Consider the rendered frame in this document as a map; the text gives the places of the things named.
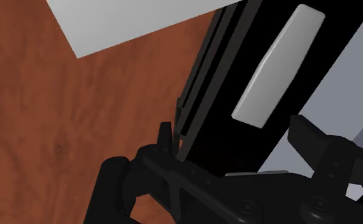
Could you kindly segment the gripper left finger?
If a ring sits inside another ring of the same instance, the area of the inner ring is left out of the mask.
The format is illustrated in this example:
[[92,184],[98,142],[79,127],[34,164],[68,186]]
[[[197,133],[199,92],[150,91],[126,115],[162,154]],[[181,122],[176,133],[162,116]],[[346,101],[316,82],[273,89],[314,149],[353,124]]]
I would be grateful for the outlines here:
[[131,218],[136,198],[151,195],[176,224],[264,224],[260,204],[172,154],[171,123],[133,160],[107,158],[100,166],[83,224],[140,224]]

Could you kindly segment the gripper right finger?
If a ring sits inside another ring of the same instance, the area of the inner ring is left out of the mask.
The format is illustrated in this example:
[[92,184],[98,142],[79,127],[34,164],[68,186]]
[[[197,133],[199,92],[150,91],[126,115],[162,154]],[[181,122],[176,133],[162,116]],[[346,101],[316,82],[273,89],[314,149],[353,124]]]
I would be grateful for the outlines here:
[[363,148],[303,115],[291,116],[288,142],[314,171],[300,206],[305,224],[363,224],[363,205],[346,196],[350,183],[363,186]]

